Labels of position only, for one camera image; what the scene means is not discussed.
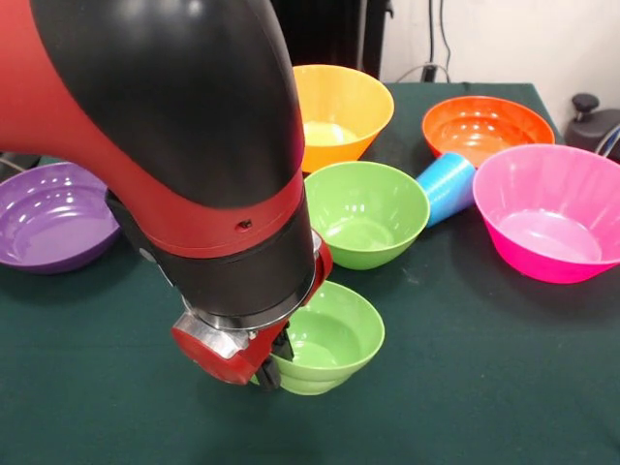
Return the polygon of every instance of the red robot arm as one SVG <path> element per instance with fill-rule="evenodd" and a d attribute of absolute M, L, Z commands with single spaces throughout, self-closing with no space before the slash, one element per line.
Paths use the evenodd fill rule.
<path fill-rule="evenodd" d="M 183 296 L 183 352 L 247 383 L 331 269 L 268 0 L 15 0 L 0 38 L 0 149 L 105 181 L 125 234 Z"/>

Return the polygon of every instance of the plastic bowl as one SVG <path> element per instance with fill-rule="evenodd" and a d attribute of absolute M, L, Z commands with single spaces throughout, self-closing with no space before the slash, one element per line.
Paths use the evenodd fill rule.
<path fill-rule="evenodd" d="M 346 162 L 305 180 L 312 227 L 335 263 L 370 269 L 402 254 L 430 216 L 428 197 L 406 173 L 372 162 Z"/>
<path fill-rule="evenodd" d="M 301 395 L 323 394 L 342 385 L 379 352 L 386 330 L 361 295 L 325 281 L 290 319 L 293 361 L 275 356 L 281 387 Z"/>
<path fill-rule="evenodd" d="M 564 145 L 490 158 L 474 197 L 500 256 L 532 278 L 585 281 L 620 263 L 620 165 Z"/>
<path fill-rule="evenodd" d="M 378 80 L 333 65 L 294 67 L 305 134 L 302 169 L 357 160 L 386 127 L 394 100 Z"/>
<path fill-rule="evenodd" d="M 0 264 L 36 274 L 73 271 L 120 235 L 106 185 L 73 163 L 16 174 L 0 184 Z"/>
<path fill-rule="evenodd" d="M 431 108 L 422 132 L 433 154 L 456 152 L 475 167 L 497 152 L 528 143 L 554 143 L 542 116 L 510 100 L 457 97 Z"/>

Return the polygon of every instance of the white wall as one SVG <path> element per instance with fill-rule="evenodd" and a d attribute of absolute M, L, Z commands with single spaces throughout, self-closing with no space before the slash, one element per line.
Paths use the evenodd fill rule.
<path fill-rule="evenodd" d="M 392 0 L 381 79 L 428 59 L 427 0 Z M 435 5 L 435 61 L 445 63 Z M 596 94 L 620 108 L 620 0 L 445 0 L 452 81 L 533 82 L 564 131 L 571 96 Z M 438 79 L 444 79 L 438 72 Z M 419 72 L 407 80 L 419 80 Z"/>

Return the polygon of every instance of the light green bowl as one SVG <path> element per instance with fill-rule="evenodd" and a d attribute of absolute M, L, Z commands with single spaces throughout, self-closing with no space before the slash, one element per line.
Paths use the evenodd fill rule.
<path fill-rule="evenodd" d="M 323 394 L 347 381 L 379 352 L 386 330 L 361 295 L 325 281 L 290 319 L 294 360 L 275 356 L 281 387 L 301 395 Z"/>
<path fill-rule="evenodd" d="M 305 180 L 310 222 L 333 260 L 351 269 L 386 264 L 416 240 L 430 216 L 417 181 L 396 168 L 347 162 Z"/>

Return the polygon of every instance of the dark green tablecloth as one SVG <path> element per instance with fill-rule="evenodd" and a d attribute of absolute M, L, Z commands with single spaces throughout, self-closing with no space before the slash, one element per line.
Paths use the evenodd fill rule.
<path fill-rule="evenodd" d="M 432 104 L 463 93 L 538 111 L 530 85 L 401 84 L 366 158 L 418 174 Z M 0 269 L 0 464 L 620 463 L 620 269 L 578 286 L 519 276 L 476 211 L 381 269 L 331 280 L 387 339 L 319 397 L 214 381 L 169 330 L 180 302 L 123 241 L 87 268 Z"/>

